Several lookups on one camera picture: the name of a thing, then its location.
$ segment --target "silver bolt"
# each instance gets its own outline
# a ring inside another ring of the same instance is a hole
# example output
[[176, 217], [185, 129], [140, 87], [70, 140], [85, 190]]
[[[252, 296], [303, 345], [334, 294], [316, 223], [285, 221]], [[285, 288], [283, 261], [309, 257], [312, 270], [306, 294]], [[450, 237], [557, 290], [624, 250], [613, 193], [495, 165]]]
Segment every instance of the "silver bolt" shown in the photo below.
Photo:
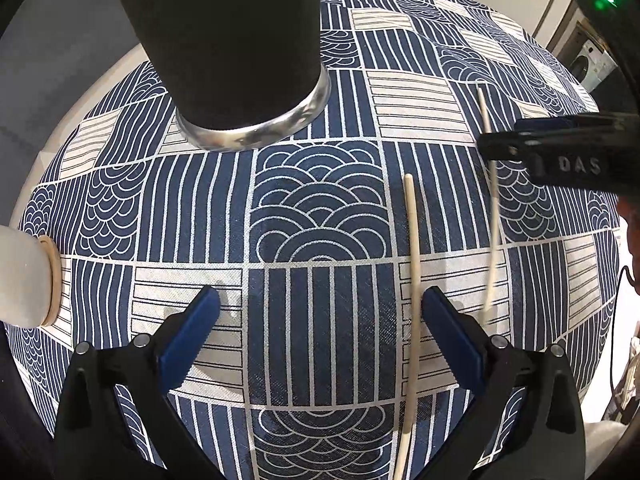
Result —
[[77, 354], [86, 354], [89, 351], [90, 345], [87, 341], [82, 341], [76, 345], [76, 353]]
[[144, 348], [151, 341], [151, 336], [149, 334], [138, 334], [133, 338], [133, 346], [137, 346], [138, 348]]
[[491, 344], [496, 348], [502, 350], [503, 348], [507, 348], [509, 346], [509, 342], [504, 336], [501, 335], [493, 335], [491, 336]]
[[551, 353], [556, 357], [562, 357], [564, 355], [564, 348], [562, 348], [560, 345], [551, 345], [550, 350]]

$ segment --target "table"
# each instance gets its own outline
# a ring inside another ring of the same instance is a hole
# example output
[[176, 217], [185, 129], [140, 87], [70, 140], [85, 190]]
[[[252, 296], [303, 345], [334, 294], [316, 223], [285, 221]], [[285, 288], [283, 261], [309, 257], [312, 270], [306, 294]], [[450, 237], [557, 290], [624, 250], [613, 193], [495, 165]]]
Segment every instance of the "table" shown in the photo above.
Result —
[[[49, 431], [79, 341], [126, 344], [210, 284], [220, 320], [169, 399], [225, 476], [392, 473], [408, 365], [402, 175], [417, 184], [424, 286], [476, 313], [489, 246], [476, 85], [495, 130], [596, 107], [520, 26], [473, 0], [322, 0], [321, 27], [332, 95], [291, 139], [194, 148], [148, 61], [68, 132], [20, 221], [60, 248], [62, 313], [44, 330], [6, 326]], [[559, 342], [583, 392], [612, 311], [614, 197], [533, 186], [517, 163], [498, 164], [498, 176], [486, 329], [527, 349]], [[469, 402], [426, 327], [422, 336], [410, 477]], [[160, 463], [126, 388], [118, 397], [141, 453]]]

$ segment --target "white cup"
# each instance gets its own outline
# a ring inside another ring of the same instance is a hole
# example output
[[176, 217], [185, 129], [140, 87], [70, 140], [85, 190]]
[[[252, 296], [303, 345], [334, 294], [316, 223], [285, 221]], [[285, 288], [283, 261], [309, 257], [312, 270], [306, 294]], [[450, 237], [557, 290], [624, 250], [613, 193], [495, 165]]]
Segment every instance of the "white cup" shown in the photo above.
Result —
[[40, 326], [51, 306], [49, 257], [37, 238], [0, 226], [0, 320]]

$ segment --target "wooden base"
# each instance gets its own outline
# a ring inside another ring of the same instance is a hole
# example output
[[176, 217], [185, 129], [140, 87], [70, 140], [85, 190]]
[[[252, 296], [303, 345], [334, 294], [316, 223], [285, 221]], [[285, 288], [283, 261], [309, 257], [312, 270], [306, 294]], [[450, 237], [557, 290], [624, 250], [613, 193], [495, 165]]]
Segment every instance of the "wooden base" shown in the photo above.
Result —
[[50, 326], [58, 318], [60, 312], [60, 302], [62, 301], [62, 262], [60, 261], [60, 252], [56, 247], [56, 243], [48, 236], [42, 235], [38, 237], [38, 241], [42, 249], [49, 257], [49, 265], [51, 267], [51, 304], [49, 312], [45, 317], [41, 326]]

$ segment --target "washing machine door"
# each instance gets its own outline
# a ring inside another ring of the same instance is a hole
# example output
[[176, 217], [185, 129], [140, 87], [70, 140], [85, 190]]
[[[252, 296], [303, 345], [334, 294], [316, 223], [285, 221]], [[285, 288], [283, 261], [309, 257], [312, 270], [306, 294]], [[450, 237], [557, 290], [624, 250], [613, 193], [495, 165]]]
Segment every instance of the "washing machine door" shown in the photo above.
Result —
[[589, 71], [589, 58], [583, 56], [582, 54], [574, 59], [574, 62], [571, 63], [569, 67], [569, 72], [572, 76], [574, 76], [578, 83], [584, 81], [584, 78], [587, 77], [587, 72]]

